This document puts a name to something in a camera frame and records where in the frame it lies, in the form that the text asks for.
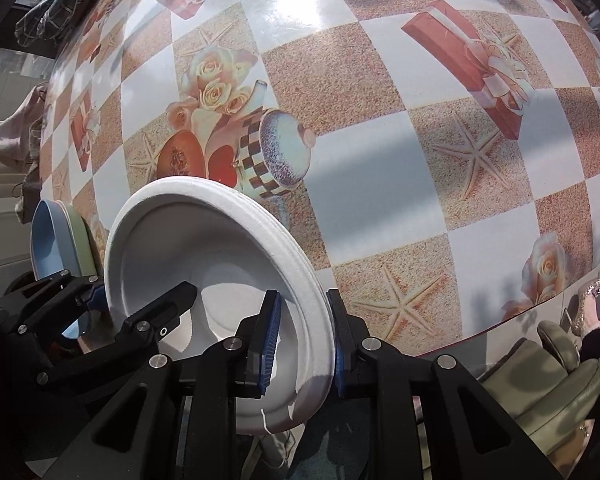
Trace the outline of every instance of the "paper plate rim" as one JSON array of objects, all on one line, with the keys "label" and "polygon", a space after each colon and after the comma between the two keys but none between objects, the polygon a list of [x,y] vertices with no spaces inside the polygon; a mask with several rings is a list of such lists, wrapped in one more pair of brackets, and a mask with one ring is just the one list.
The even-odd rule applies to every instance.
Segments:
[{"label": "paper plate rim", "polygon": [[[289,430],[310,418],[322,405],[331,387],[335,366],[333,316],[314,268],[296,240],[260,204],[242,193],[205,178],[171,176],[155,180],[136,191],[119,211],[109,232],[104,261],[104,279],[112,318],[122,325],[126,311],[122,287],[122,255],[125,240],[142,218],[156,207],[191,202],[212,208],[241,225],[269,257],[298,306],[305,348],[301,356],[293,413],[288,405],[263,416],[237,415],[238,431],[249,434]],[[302,309],[302,304],[312,308]]]}]

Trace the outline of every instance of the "metal screw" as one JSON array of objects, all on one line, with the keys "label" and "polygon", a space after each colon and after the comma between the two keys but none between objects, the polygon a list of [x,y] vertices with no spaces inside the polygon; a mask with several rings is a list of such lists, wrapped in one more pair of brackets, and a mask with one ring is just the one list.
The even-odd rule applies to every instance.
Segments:
[{"label": "metal screw", "polygon": [[437,359],[438,366],[440,368],[444,368],[445,370],[451,370],[451,368],[456,367],[456,360],[451,355],[441,355]]},{"label": "metal screw", "polygon": [[149,366],[151,368],[162,368],[165,364],[167,364],[169,360],[166,355],[156,354],[151,359],[149,359]]},{"label": "metal screw", "polygon": [[237,350],[242,346],[242,339],[239,337],[228,337],[224,340],[222,346],[224,346],[227,350]]},{"label": "metal screw", "polygon": [[362,348],[365,350],[369,350],[372,352],[373,350],[378,350],[382,346],[382,341],[375,337],[367,337],[362,340]]}]

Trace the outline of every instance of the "pink cloth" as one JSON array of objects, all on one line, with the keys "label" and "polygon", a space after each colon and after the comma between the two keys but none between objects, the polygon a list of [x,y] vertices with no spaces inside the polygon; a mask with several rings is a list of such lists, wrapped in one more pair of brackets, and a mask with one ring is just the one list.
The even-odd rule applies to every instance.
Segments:
[{"label": "pink cloth", "polygon": [[19,173],[31,162],[29,129],[44,112],[46,86],[47,82],[34,86],[14,114],[0,124],[0,162]]}]

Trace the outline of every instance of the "person's leg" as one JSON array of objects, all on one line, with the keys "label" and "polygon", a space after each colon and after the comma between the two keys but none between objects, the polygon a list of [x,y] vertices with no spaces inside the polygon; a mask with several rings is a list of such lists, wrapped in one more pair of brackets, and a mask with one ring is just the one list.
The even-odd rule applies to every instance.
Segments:
[{"label": "person's leg", "polygon": [[[596,309],[596,298],[588,295],[584,300],[584,320],[582,323],[582,346],[580,348],[580,361],[587,359],[600,359],[600,320]],[[600,395],[595,405],[591,409],[587,418],[594,418],[593,434],[591,435],[590,445],[594,445],[595,440],[600,439]]]},{"label": "person's leg", "polygon": [[[584,299],[582,346],[580,348],[580,362],[587,359],[600,359],[600,320],[598,319],[596,299],[592,295],[588,295]],[[574,480],[600,478],[600,394],[587,418],[593,418],[595,423],[587,449],[570,475],[570,479]]]}]

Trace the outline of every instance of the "stacked plates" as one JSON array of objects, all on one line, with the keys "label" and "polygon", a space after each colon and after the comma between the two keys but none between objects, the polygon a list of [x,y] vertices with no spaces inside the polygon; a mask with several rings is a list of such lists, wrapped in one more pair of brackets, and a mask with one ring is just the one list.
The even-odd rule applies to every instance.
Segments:
[{"label": "stacked plates", "polygon": [[116,327],[182,281],[199,294],[160,343],[174,359],[234,335],[268,288],[286,302],[269,388],[262,399],[238,399],[239,433],[288,430],[318,410],[333,377],[331,310],[306,255],[266,209],[204,178],[167,177],[138,190],[107,241],[105,286]]},{"label": "stacked plates", "polygon": [[[68,269],[74,276],[96,273],[89,239],[80,215],[67,204],[40,200],[31,221],[31,263],[37,280]],[[62,335],[76,339],[91,326],[85,312]]]}]

